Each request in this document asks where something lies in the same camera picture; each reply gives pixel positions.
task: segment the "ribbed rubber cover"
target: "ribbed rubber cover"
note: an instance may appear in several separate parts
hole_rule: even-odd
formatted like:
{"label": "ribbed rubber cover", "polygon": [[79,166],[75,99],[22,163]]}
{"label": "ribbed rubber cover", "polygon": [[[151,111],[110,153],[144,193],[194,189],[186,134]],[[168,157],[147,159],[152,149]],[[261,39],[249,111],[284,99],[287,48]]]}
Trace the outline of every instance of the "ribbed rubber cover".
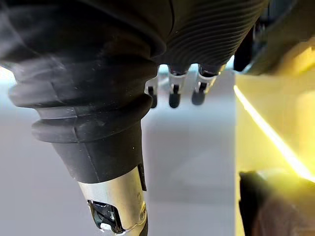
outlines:
{"label": "ribbed rubber cover", "polygon": [[166,53],[155,58],[159,63],[220,67],[268,4],[267,0],[196,0],[187,1],[183,10],[182,2],[173,0],[177,21],[167,39]]}

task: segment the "yellow panel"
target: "yellow panel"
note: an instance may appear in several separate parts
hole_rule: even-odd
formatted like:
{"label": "yellow panel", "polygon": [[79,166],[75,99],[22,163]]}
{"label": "yellow panel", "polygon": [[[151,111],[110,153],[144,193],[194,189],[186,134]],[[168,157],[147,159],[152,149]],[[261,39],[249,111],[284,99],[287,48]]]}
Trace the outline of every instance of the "yellow panel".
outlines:
{"label": "yellow panel", "polygon": [[315,181],[315,68],[292,76],[236,76],[236,235],[241,171],[284,170]]}

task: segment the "white surface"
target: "white surface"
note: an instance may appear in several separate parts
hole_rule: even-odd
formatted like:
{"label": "white surface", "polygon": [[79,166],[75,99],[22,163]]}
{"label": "white surface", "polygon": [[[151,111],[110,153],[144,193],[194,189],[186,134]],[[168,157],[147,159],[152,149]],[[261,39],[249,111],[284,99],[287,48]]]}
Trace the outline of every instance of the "white surface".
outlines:
{"label": "white surface", "polygon": [[[150,236],[234,233],[230,75],[223,73],[200,107],[187,93],[179,108],[171,109],[162,91],[157,108],[143,119]],[[38,115],[11,104],[8,84],[0,83],[0,235],[101,236],[52,146],[31,136]]]}

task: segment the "robotic arm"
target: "robotic arm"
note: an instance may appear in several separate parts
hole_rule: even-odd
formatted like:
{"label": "robotic arm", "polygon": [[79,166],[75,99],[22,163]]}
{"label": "robotic arm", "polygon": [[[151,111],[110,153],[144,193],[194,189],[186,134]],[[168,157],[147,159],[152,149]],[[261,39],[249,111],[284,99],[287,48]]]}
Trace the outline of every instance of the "robotic arm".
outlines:
{"label": "robotic arm", "polygon": [[[140,126],[152,103],[146,81],[168,64],[170,105],[177,107],[187,67],[198,63],[192,99],[201,104],[266,4],[0,2],[0,61],[17,81],[9,96],[38,111],[34,136],[52,143],[106,235],[147,235]],[[154,89],[146,88],[152,96]]]}

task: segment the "yellow light beam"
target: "yellow light beam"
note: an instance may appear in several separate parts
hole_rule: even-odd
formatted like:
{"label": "yellow light beam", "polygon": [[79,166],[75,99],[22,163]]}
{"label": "yellow light beam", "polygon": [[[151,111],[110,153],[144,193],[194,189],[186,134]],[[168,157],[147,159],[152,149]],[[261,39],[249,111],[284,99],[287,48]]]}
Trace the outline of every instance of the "yellow light beam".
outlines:
{"label": "yellow light beam", "polygon": [[298,159],[297,155],[292,151],[292,149],[282,140],[282,138],[276,133],[276,131],[257,112],[257,110],[245,98],[245,96],[236,85],[234,86],[234,91],[237,98],[244,106],[245,110],[249,113],[249,115],[255,121],[258,127],[281,152],[283,158],[291,166],[295,173],[297,173],[300,177],[303,177],[315,183],[315,176],[312,175],[308,168]]}

